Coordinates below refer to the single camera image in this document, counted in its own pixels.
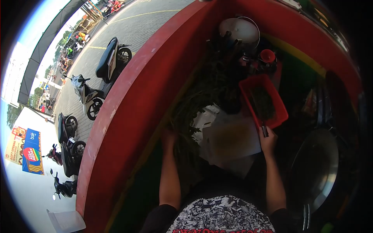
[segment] wok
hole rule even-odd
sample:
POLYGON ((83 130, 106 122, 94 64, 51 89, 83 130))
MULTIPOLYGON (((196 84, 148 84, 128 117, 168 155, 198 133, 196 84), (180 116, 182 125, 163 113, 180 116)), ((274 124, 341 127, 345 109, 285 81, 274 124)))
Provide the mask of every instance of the wok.
POLYGON ((338 171, 338 146, 326 129, 310 133, 291 165, 289 176, 288 209, 299 217, 303 206, 315 212, 325 201, 334 185, 338 171))

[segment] green vegetable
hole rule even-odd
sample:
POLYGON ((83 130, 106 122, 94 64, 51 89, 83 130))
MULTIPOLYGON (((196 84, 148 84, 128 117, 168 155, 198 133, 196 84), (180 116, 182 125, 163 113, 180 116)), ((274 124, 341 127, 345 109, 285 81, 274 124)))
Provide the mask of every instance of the green vegetable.
POLYGON ((250 98, 251 106, 255 115, 262 121, 273 118, 275 107, 273 106, 272 98, 263 86, 256 86, 251 90, 252 98, 250 98))
POLYGON ((196 159, 199 159, 200 146, 192 135, 200 130, 192 126, 193 119, 198 112, 204 112, 204 107, 219 105, 219 95, 229 90, 228 77, 218 56, 208 57, 202 68, 196 72, 192 85, 176 105, 170 120, 172 127, 179 133, 179 140, 174 147, 176 159, 187 160, 194 165, 196 159))

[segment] brick pavement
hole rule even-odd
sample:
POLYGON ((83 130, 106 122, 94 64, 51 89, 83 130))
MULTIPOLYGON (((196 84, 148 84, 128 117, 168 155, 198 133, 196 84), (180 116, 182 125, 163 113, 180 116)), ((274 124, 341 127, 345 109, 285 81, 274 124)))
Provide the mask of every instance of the brick pavement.
MULTIPOLYGON (((130 44, 132 52, 137 52, 141 46, 173 15, 189 5, 194 0, 137 0, 129 4, 117 15, 107 20, 108 25, 95 34, 87 47, 71 67, 68 75, 82 74, 91 78, 87 84, 98 88, 101 79, 95 75, 95 70, 100 61, 103 49, 92 47, 106 47, 111 38, 117 37, 121 44, 130 44)), ((71 81, 68 79, 64 85, 54 113, 72 113, 78 121, 76 137, 87 142, 93 122, 84 114, 83 105, 78 101, 71 81)))

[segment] black awning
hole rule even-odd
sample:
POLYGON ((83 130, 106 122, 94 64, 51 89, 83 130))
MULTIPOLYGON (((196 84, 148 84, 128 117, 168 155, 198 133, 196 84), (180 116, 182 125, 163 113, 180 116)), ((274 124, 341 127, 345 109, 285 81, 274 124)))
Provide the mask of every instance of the black awning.
POLYGON ((41 36, 31 58, 29 59, 25 74, 23 75, 21 88, 19 89, 18 103, 27 105, 32 83, 34 82, 36 72, 41 60, 47 52, 47 49, 64 24, 84 3, 84 0, 71 0, 63 9, 61 9, 41 36))

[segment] banner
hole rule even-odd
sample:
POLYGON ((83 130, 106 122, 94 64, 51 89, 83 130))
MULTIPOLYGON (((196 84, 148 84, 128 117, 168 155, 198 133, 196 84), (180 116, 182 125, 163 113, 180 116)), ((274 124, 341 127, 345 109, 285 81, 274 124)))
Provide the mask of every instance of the banner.
POLYGON ((21 127, 14 126, 12 133, 8 139, 8 145, 5 150, 5 159, 22 165, 23 145, 25 143, 26 130, 21 127))
POLYGON ((44 175, 39 131, 27 129, 25 144, 23 146, 22 171, 44 175))

